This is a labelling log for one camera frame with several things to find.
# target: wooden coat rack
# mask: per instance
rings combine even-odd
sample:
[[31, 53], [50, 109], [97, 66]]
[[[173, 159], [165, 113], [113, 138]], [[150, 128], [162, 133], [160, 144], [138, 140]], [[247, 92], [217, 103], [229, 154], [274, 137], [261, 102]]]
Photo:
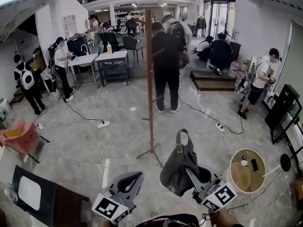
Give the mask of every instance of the wooden coat rack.
[[152, 153], [156, 157], [157, 161], [159, 162], [159, 165], [163, 167], [162, 163], [160, 162], [155, 149], [159, 144], [154, 145], [155, 139], [153, 138], [153, 111], [152, 111], [152, 104], [158, 100], [152, 99], [152, 57], [158, 53], [152, 54], [152, 13], [151, 10], [145, 11], [145, 21], [139, 20], [137, 18], [132, 18], [133, 21], [139, 22], [145, 25], [145, 38], [146, 38], [146, 57], [147, 57], [147, 87], [148, 87], [148, 110], [149, 110], [149, 118], [142, 118], [143, 120], [148, 120], [150, 123], [150, 149], [139, 156], [137, 158], [140, 158], [144, 156], [147, 153]]

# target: staircase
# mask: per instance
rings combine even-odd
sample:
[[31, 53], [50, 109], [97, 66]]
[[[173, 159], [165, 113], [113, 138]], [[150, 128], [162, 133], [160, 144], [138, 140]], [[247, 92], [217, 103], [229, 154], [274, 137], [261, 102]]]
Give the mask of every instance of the staircase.
[[234, 91], [236, 88], [236, 78], [228, 76], [227, 72], [219, 76], [213, 70], [192, 70], [189, 76], [199, 91]]

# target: gray cloth bag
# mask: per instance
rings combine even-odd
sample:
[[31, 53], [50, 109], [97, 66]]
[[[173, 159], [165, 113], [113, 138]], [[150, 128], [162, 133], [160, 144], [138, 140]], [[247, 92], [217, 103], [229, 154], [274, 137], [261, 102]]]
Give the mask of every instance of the gray cloth bag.
[[[181, 143], [181, 132], [187, 134], [187, 145]], [[177, 133], [176, 147], [169, 156], [160, 174], [162, 185], [172, 193], [181, 197], [187, 190], [194, 187], [190, 177], [186, 172], [186, 167], [198, 177], [197, 155], [194, 152], [194, 145], [186, 129], [181, 129]]]

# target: power strip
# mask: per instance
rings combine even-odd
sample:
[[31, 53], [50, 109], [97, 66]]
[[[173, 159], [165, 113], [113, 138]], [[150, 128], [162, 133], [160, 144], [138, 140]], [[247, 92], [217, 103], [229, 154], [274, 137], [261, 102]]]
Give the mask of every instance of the power strip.
[[217, 128], [218, 131], [224, 132], [223, 126], [220, 125], [220, 123], [215, 124], [215, 127]]
[[110, 125], [109, 121], [104, 121], [104, 123], [101, 122], [101, 123], [98, 124], [98, 129], [105, 128], [105, 127], [107, 127], [109, 125]]

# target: pink chair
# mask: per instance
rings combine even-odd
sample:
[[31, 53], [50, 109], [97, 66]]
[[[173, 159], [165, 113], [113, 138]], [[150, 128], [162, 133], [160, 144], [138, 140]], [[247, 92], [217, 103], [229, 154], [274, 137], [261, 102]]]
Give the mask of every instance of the pink chair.
[[[6, 138], [4, 134], [11, 130], [24, 130], [24, 132], [21, 135]], [[33, 158], [29, 153], [32, 149], [38, 146], [40, 137], [49, 143], [48, 140], [37, 133], [35, 125], [33, 123], [26, 123], [24, 119], [19, 119], [18, 122], [11, 128], [0, 131], [1, 144], [12, 147], [22, 155], [30, 156], [37, 163], [39, 163], [39, 161]]]

